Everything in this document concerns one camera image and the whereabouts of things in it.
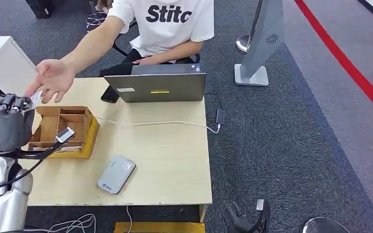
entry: charging adapter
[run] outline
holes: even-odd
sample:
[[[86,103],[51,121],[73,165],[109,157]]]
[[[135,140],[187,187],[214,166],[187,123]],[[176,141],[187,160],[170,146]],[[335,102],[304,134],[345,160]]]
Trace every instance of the charging adapter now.
[[[217,119],[215,122],[217,124],[225,125],[225,110],[220,108],[217,110]]]

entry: white cable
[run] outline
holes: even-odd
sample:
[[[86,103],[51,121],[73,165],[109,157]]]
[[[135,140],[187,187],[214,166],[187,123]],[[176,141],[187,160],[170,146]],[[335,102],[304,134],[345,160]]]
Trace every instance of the white cable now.
[[[112,121],[112,120],[107,120],[107,119],[104,119],[104,118],[100,118],[100,117],[95,117],[96,119],[100,119],[100,120],[105,120],[105,121],[108,121],[108,122],[111,122],[111,123],[114,123],[114,124],[120,124],[119,122],[116,122],[116,121]],[[209,128],[208,126],[206,125],[201,125],[201,124],[198,124],[198,123],[194,123],[194,122],[189,122],[189,121],[182,121],[182,120],[174,120],[174,121],[162,121],[162,122],[143,122],[143,123],[134,123],[132,125],[134,126],[142,126],[142,125],[160,125],[160,124],[190,124],[190,125],[198,125],[198,126],[202,126],[202,127],[205,127],[207,129],[209,129],[211,132],[217,134],[220,132],[220,128],[221,128],[221,124],[218,124],[218,129],[217,131]]]
[[[129,226],[129,230],[128,230],[128,232],[127,232],[127,233],[130,233],[131,230],[132,230],[132,217],[131,217],[131,215],[129,214],[129,210],[128,210],[128,208],[129,208],[129,205],[126,206],[126,213],[128,214],[128,216],[129,216],[129,220],[130,220],[130,222],[131,222],[131,225]]]
[[[80,221],[82,218],[87,217],[87,216],[90,216],[90,218],[88,220]],[[84,223],[87,223],[89,221],[90,221],[89,225],[84,226]],[[71,223],[71,224],[69,226],[67,226],[67,227],[62,227],[60,229],[53,230],[57,226],[62,226],[62,225],[68,224],[68,223]],[[25,229],[24,231],[25,232],[48,232],[48,233],[56,233],[56,232],[60,232],[60,231],[66,230],[66,233],[69,233],[70,231],[72,231],[75,228],[80,228],[83,233],[86,233],[85,228],[88,228],[88,227],[90,227],[92,225],[94,225],[94,233],[96,233],[96,216],[94,214],[86,214],[86,215],[81,216],[77,220],[67,221],[67,222],[62,222],[62,223],[55,224],[49,230],[46,230],[46,229]]]

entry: wooden table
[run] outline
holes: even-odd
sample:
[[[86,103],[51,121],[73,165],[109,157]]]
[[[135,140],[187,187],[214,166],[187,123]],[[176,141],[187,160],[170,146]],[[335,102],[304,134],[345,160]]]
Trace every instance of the wooden table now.
[[[125,103],[101,101],[108,83],[103,78],[76,79],[64,99],[49,106],[87,106],[100,129],[89,160],[47,159],[34,172],[30,206],[199,205],[200,220],[212,203],[207,129],[188,124],[132,126],[133,123],[190,121],[206,124],[204,101]],[[40,115],[35,115],[34,130]],[[117,195],[97,187],[112,157],[136,163]],[[34,160],[21,160],[30,168]]]

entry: power bank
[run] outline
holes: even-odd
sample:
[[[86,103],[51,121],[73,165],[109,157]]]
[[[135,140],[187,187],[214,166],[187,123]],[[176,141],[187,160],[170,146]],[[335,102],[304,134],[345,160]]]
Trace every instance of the power bank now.
[[[118,194],[134,171],[135,166],[134,162],[125,157],[114,157],[98,180],[98,186],[108,193]]]

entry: man's hand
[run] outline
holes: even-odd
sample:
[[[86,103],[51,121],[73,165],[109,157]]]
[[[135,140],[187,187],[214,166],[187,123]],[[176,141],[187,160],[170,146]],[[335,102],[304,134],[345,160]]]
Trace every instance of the man's hand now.
[[[33,93],[43,90],[42,103],[48,103],[55,93],[55,102],[61,101],[75,78],[74,69],[61,60],[43,60],[36,66],[36,71],[38,76],[25,91],[25,96],[30,97]]]
[[[134,61],[133,63],[136,65],[158,65],[161,63],[166,62],[163,60],[159,55],[153,55],[150,57],[142,58],[139,60]]]

